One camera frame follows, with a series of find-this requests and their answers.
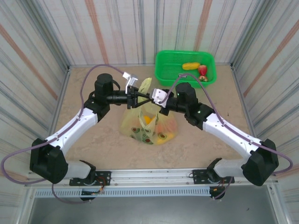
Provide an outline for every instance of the striped wall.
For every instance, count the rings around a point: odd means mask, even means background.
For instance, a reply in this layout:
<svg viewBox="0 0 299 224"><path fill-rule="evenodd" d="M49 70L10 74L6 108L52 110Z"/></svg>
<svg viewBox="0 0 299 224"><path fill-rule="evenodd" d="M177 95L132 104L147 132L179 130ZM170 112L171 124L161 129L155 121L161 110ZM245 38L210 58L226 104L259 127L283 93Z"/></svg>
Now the striped wall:
<svg viewBox="0 0 299 224"><path fill-rule="evenodd" d="M269 1L234 61L256 135L273 140L294 168L278 176L299 223L299 1ZM288 162L279 160L280 168Z"/></svg>
<svg viewBox="0 0 299 224"><path fill-rule="evenodd" d="M231 56L260 0L33 0L71 65L154 63L165 49Z"/></svg>
<svg viewBox="0 0 299 224"><path fill-rule="evenodd" d="M0 160L49 134L66 67L57 61L21 1L0 1ZM30 153L9 159L9 174L26 181ZM23 186L0 172L0 223L16 221Z"/></svg>

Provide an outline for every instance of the green plastic basket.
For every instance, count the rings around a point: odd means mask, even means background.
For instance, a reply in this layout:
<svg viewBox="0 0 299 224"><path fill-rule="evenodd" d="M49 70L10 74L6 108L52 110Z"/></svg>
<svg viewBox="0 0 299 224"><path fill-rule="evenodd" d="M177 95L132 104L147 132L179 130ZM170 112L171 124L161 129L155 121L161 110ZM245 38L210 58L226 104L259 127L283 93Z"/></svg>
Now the green plastic basket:
<svg viewBox="0 0 299 224"><path fill-rule="evenodd" d="M183 70L185 63L199 62L207 66L206 77L208 82L201 82L204 87L214 83L217 79L214 57L207 52L183 51L183 50L162 50L156 56L155 76L163 86L172 86L180 74L191 73L199 77L198 70ZM190 83L193 88L200 88L200 85L191 76L181 78L179 83Z"/></svg>

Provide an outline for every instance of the floor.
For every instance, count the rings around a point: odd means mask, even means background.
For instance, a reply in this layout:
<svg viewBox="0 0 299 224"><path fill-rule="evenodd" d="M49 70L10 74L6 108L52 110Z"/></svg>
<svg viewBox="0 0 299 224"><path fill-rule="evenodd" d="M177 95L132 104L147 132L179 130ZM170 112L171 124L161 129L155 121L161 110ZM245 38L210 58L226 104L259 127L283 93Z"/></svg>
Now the floor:
<svg viewBox="0 0 299 224"><path fill-rule="evenodd" d="M139 84L152 77L151 87L161 87L154 77L153 66L120 68L137 75ZM89 68L73 68L66 89L57 130L63 127L79 110L79 90ZM84 86L84 99L94 90L96 77L101 73L113 76L121 88L125 79L110 68L96 68ZM217 81L207 91L220 114L244 132L249 132L237 94L230 67L217 66ZM196 90L200 102L209 104L201 89ZM187 123L183 114L174 114L178 124L178 135L169 142L155 146L138 142L120 134L119 128L125 105L111 106L110 112L96 126L90 128L69 150L68 160L85 160L97 169L137 168L201 168L215 158L239 159L240 155L218 138Z"/></svg>
<svg viewBox="0 0 299 224"><path fill-rule="evenodd" d="M231 186L225 197L107 197L91 204L35 200L30 224L277 224L266 186Z"/></svg>

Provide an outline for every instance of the yellow plastic bag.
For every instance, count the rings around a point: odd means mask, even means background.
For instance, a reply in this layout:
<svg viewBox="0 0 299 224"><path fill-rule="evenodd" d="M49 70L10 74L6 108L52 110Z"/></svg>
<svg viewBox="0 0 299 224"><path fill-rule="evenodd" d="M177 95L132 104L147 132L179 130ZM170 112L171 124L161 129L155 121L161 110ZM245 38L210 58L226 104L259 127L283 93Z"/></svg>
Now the yellow plastic bag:
<svg viewBox="0 0 299 224"><path fill-rule="evenodd" d="M146 94L150 88L151 78L145 79L139 92ZM138 102L146 99L139 97ZM169 112L168 116L159 113L161 108L151 102L135 109L126 110L120 131L146 144L161 145L173 139L177 135L177 122Z"/></svg>

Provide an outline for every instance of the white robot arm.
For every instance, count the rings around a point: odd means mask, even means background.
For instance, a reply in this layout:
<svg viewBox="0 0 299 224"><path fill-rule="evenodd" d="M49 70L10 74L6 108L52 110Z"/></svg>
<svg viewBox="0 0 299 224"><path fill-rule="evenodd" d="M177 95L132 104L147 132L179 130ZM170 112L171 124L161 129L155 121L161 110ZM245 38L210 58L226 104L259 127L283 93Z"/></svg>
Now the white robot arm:
<svg viewBox="0 0 299 224"><path fill-rule="evenodd" d="M83 112L80 113L79 111L71 121L46 140L37 139L34 141L33 146L57 138L49 145L32 151L30 170L52 183L58 183L64 178L75 177L86 179L87 183L94 182L95 167L85 161L66 161L66 153L83 133L96 125L107 114L110 110L110 104L126 104L130 109L147 102L161 106L160 113L164 115L168 115L169 111L185 114L186 120L191 125L220 138L243 157L240 160L215 159L208 166L205 173L211 183L218 182L220 178L234 176L245 177L251 183L261 186L278 167L276 154L252 144L252 142L255 142L276 150L272 141L262 142L222 119L227 126L239 135L249 138L251 142L244 141L243 138L228 130L219 121L218 116L211 107L198 102L195 90L190 84L178 84L176 86L176 97L171 93L168 99L161 104L159 99L164 98L168 90L155 89L151 95L140 94L138 89L133 87L137 78L128 73L125 73L124 77L128 80L126 90L115 91L113 90L115 81L112 76L109 74L99 75L95 82L95 91L90 94L89 99L84 103ZM138 103L139 96L148 100ZM61 135L76 120L76 124Z"/></svg>

